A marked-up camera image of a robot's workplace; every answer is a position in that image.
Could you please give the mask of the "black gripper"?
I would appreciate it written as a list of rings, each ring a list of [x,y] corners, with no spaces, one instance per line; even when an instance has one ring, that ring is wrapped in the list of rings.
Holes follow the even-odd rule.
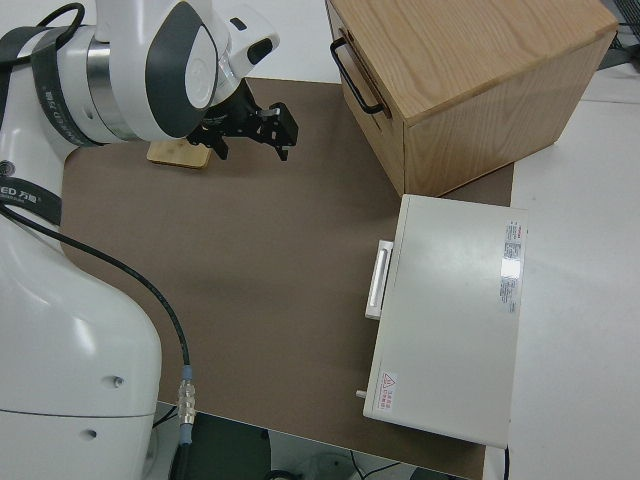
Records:
[[[200,126],[188,136],[191,145],[202,145],[226,160],[229,147],[221,135],[250,135],[257,132],[260,143],[272,146],[281,161],[288,159],[297,144],[299,127],[288,107],[278,102],[268,109],[258,106],[246,81],[224,101],[207,110]]]

